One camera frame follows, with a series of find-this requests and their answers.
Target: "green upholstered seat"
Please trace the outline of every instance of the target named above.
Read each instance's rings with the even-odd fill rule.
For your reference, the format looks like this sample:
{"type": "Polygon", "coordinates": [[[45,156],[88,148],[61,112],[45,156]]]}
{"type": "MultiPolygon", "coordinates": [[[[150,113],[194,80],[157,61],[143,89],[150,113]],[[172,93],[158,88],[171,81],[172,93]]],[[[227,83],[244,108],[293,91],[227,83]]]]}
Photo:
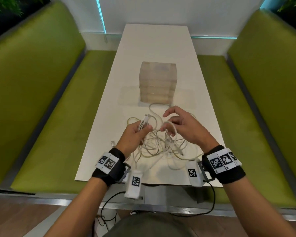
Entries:
{"type": "MultiPolygon", "coordinates": [[[[197,57],[226,146],[239,158],[248,179],[266,199],[278,206],[296,206],[296,199],[225,58],[197,57]]],[[[223,188],[215,191],[218,203],[229,202],[223,188]]]]}
{"type": "Polygon", "coordinates": [[[84,47],[60,2],[0,38],[0,183],[84,47]]]}
{"type": "Polygon", "coordinates": [[[296,30],[258,10],[228,54],[296,176],[296,30]]]}
{"type": "Polygon", "coordinates": [[[11,188],[78,193],[76,172],[116,51],[89,51],[25,160],[11,188]]]}

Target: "white table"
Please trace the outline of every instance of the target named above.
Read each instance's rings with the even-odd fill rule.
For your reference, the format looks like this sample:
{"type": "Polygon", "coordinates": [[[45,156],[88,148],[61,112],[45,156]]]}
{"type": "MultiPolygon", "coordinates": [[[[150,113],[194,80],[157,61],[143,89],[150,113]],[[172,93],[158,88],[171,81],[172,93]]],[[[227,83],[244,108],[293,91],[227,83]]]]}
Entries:
{"type": "MultiPolygon", "coordinates": [[[[173,105],[193,113],[224,145],[188,28],[126,24],[75,180],[90,178],[101,155],[111,149],[111,141],[118,142],[129,117],[142,119],[150,113],[148,104],[139,101],[138,78],[143,61],[176,63],[178,82],[173,105]]],[[[152,108],[159,115],[167,109],[165,106],[152,108]]],[[[189,143],[184,153],[188,159],[201,150],[189,143]]],[[[171,156],[141,158],[138,169],[146,170],[157,158],[158,162],[144,173],[143,183],[190,185],[185,161],[171,156]]],[[[212,184],[221,186],[217,180],[212,184]]]]}

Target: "hand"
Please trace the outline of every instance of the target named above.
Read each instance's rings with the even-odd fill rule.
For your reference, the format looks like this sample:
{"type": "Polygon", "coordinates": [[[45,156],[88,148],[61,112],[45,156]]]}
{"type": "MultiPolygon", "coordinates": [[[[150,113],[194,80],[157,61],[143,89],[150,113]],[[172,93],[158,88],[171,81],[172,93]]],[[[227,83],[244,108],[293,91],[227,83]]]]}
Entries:
{"type": "MultiPolygon", "coordinates": [[[[173,116],[168,121],[174,124],[177,132],[184,139],[193,144],[197,144],[201,147],[204,153],[219,145],[215,138],[201,125],[201,123],[199,123],[189,112],[180,107],[170,107],[163,114],[163,117],[167,117],[173,113],[178,114],[178,116],[173,116]]],[[[164,123],[160,128],[160,131],[165,130],[167,130],[168,135],[175,136],[175,131],[171,124],[164,123]]]]}
{"type": "Polygon", "coordinates": [[[136,148],[141,144],[141,141],[152,131],[152,126],[147,125],[145,128],[138,131],[140,121],[129,124],[123,132],[120,140],[115,146],[123,152],[125,158],[129,157],[136,148]]]}

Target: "plastic container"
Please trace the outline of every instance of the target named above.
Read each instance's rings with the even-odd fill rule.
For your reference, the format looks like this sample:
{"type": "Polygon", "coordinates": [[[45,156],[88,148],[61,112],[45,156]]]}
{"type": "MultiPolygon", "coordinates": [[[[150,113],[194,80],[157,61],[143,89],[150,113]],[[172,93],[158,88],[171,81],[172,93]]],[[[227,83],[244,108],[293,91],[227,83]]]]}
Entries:
{"type": "Polygon", "coordinates": [[[140,101],[171,104],[177,81],[176,64],[142,62],[139,72],[140,101]]]}

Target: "bench backrest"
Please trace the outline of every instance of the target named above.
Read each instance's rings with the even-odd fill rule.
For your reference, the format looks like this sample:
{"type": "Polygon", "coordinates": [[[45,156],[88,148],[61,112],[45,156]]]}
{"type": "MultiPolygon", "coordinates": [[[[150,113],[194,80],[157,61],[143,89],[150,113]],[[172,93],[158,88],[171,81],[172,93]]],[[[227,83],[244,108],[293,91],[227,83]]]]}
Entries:
{"type": "Polygon", "coordinates": [[[296,30],[258,10],[228,54],[296,176],[296,30]]]}
{"type": "Polygon", "coordinates": [[[61,2],[0,37],[0,183],[84,47],[61,2]]]}

